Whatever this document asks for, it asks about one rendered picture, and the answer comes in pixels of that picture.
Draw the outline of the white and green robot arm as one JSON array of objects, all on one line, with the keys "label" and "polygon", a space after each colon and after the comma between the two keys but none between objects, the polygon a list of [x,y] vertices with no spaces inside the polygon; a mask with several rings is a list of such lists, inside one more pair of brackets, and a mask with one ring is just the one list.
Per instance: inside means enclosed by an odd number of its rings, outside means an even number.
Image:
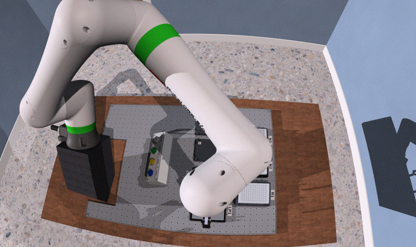
[{"label": "white and green robot arm", "polygon": [[[184,177],[180,197],[194,215],[220,214],[267,169],[272,146],[149,2],[62,0],[37,72],[20,102],[21,118],[33,128],[51,125],[58,141],[73,150],[99,144],[93,83],[72,79],[96,49],[113,44],[126,44],[217,148]],[[63,120],[63,125],[53,125]]]}]

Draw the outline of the white button panel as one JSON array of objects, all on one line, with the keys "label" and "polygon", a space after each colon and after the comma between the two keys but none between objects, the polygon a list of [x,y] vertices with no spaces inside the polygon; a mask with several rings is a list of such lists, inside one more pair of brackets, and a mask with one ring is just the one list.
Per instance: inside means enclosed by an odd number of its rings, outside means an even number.
[{"label": "white button panel", "polygon": [[169,133],[188,130],[190,128],[154,133],[146,182],[159,186],[168,186],[174,145],[174,138]]}]

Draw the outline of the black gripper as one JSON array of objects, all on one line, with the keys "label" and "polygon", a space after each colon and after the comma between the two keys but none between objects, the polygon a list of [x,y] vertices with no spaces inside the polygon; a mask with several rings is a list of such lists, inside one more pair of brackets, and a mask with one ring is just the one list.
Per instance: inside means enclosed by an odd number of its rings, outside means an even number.
[{"label": "black gripper", "polygon": [[201,220],[201,223],[203,224],[203,228],[210,228],[211,217],[203,217],[203,220]]}]

